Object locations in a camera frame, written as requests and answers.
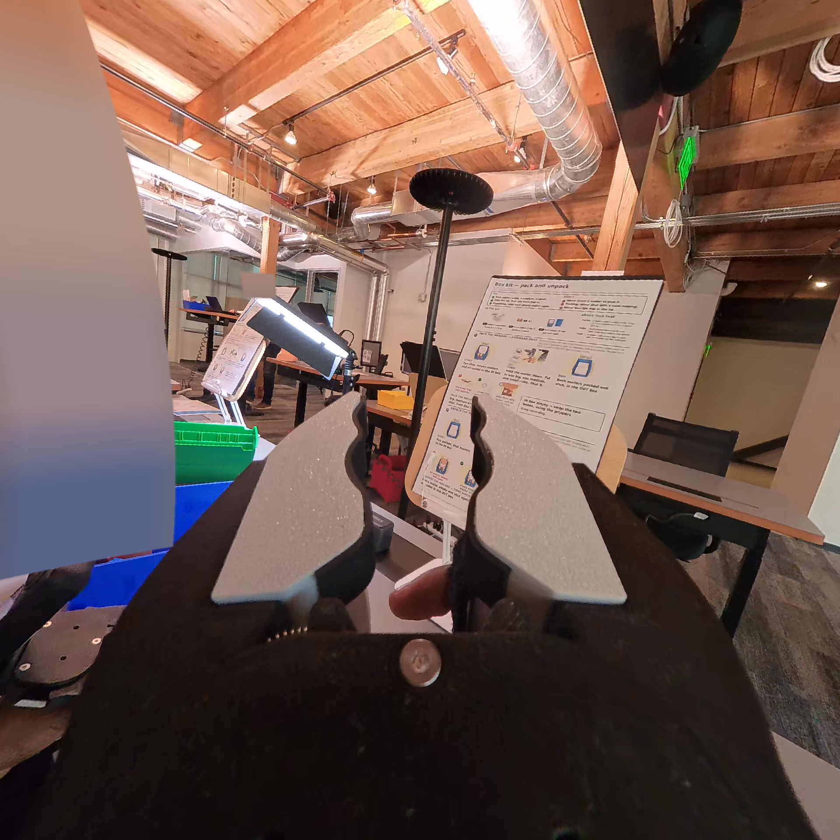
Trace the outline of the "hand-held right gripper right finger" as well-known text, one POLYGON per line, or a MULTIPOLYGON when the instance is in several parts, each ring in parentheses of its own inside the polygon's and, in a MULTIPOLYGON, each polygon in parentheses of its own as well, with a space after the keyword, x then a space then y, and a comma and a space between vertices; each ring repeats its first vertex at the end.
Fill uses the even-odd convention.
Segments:
POLYGON ((560 603, 624 604, 627 594, 562 448, 485 395, 472 399, 470 436, 476 488, 453 554, 454 630, 477 630, 501 601, 519 606, 537 630, 560 603))

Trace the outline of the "person's left hand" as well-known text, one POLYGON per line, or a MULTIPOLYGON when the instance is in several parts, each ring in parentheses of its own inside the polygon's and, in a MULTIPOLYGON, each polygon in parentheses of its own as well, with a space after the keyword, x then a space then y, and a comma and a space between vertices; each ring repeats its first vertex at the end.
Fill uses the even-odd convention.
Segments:
POLYGON ((58 742, 67 731, 73 704, 45 708, 1 707, 1 776, 58 742))

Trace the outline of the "blue plastic bin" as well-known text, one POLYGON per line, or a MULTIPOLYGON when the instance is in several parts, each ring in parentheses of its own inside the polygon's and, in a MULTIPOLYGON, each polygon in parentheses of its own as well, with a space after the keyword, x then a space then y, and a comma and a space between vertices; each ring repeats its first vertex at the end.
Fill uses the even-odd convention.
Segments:
MULTIPOLYGON (((175 489, 174 540, 178 540, 230 486, 230 481, 177 486, 175 489)), ((82 591, 66 605, 69 612, 88 608, 126 606, 169 552, 164 548, 131 558, 97 563, 82 591)))

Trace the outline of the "green plastic bin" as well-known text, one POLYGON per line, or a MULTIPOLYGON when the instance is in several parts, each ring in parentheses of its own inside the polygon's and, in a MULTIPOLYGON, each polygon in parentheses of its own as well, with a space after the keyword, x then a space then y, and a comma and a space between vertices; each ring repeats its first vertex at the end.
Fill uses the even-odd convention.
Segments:
POLYGON ((254 460, 256 427, 174 421, 177 486, 235 480, 254 460))

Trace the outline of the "brown wooden desk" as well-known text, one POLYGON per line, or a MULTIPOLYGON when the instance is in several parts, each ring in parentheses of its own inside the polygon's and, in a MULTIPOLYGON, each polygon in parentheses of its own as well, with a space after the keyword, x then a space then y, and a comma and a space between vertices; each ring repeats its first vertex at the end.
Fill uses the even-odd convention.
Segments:
POLYGON ((383 374, 352 373, 347 383, 340 369, 331 377, 325 377, 311 366, 299 360, 286 360, 282 358, 266 358, 265 362, 273 364, 278 369, 278 374, 299 382, 297 389, 297 402, 295 410, 294 427, 298 427, 305 421, 305 414, 308 402, 308 388, 317 386, 321 389, 329 389, 332 392, 346 393, 345 385, 359 391, 361 388, 368 393, 373 393, 375 399, 378 391, 400 389, 409 385, 404 377, 391 377, 383 374))

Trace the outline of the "black bag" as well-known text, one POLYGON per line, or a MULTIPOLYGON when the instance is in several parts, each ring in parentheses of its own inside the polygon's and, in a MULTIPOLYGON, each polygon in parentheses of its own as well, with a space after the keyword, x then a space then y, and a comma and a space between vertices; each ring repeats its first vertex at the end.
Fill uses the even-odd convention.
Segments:
POLYGON ((677 512, 664 518, 647 515, 644 521, 678 560, 690 562, 703 554, 716 552, 721 542, 717 536, 687 526, 684 521, 691 518, 688 513, 677 512))

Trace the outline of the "black mesh office chair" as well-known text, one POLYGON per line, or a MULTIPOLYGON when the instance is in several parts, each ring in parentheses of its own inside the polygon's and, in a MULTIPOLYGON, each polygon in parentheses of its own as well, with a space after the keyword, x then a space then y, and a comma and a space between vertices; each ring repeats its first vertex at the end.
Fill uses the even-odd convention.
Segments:
POLYGON ((632 452, 725 476, 738 438, 737 430, 705 427, 649 413, 632 452))

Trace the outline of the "bright led light panel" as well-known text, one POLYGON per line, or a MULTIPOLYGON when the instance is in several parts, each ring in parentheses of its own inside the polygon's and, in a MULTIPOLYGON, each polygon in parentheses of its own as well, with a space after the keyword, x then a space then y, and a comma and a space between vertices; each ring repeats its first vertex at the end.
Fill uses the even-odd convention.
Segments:
POLYGON ((325 378, 333 377, 339 368, 343 373, 352 372, 355 353, 351 346, 329 327, 312 321, 282 300, 253 299, 245 323, 325 378))

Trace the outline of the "grey top wooden desk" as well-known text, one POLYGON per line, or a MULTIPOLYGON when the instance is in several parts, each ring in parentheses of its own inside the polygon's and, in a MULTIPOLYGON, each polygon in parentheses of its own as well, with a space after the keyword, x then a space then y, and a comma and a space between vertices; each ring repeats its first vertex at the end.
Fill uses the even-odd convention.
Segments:
POLYGON ((737 577, 721 613, 721 622, 734 637, 774 532, 814 545, 824 535, 779 492, 725 476, 630 453, 620 483, 644 493, 643 510, 675 510, 688 515, 688 525, 745 549, 737 577))

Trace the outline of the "printed instruction sign board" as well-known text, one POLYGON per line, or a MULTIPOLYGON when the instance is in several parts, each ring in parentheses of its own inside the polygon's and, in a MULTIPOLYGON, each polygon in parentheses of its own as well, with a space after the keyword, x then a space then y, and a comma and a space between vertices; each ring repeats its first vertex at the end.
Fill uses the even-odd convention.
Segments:
POLYGON ((476 488, 471 404, 482 396, 597 470, 664 281, 494 276, 448 383, 413 483, 416 504, 460 528, 476 488))

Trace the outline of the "standing desk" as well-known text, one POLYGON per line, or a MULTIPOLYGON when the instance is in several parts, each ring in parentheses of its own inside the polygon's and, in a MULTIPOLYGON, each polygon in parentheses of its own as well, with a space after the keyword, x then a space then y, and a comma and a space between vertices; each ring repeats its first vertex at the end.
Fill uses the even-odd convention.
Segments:
POLYGON ((189 308, 186 304, 180 307, 180 312, 183 312, 188 320, 204 322, 206 324, 206 341, 203 345, 204 350, 199 350, 196 360, 191 368, 188 380, 185 381, 185 388, 191 389, 193 387, 193 381, 195 379, 199 363, 204 363, 203 370, 206 371, 212 361, 214 355, 216 329, 226 325, 228 326, 229 324, 235 322, 239 317, 239 313, 236 311, 189 308))

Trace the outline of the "slim black floor lamp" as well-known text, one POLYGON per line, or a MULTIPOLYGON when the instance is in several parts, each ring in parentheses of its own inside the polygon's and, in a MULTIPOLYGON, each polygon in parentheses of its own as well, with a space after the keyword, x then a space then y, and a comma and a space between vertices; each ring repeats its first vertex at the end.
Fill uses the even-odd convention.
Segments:
POLYGON ((178 361, 182 330, 183 266, 187 261, 187 256, 169 248, 160 247, 160 244, 155 241, 152 245, 154 270, 163 306, 167 358, 169 361, 178 361))

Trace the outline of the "green exit sign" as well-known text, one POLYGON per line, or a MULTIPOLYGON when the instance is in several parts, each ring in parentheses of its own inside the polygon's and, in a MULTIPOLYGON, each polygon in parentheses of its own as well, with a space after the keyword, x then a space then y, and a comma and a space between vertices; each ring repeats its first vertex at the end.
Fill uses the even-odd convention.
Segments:
POLYGON ((686 188, 688 178, 699 156, 699 136, 700 129, 697 125, 690 126, 679 136, 675 172, 677 173, 681 191, 686 188))

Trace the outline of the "black round ceiling speaker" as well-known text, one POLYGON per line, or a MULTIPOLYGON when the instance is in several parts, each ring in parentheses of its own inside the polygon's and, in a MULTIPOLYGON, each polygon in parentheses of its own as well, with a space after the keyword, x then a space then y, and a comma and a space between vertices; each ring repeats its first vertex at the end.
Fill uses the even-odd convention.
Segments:
POLYGON ((742 1, 702 1, 694 6, 661 69, 665 94, 684 97, 720 65, 738 32, 742 1))

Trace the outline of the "silver ceiling air duct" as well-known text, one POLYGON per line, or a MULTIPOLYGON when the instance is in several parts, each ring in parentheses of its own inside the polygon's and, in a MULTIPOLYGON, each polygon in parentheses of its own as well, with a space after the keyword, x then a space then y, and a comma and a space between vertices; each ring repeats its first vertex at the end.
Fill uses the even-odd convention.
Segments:
POLYGON ((507 71, 558 155, 552 166, 480 174, 493 192, 457 215, 499 215, 578 192, 597 173, 602 142, 570 61, 558 53, 530 1, 469 2, 507 71))

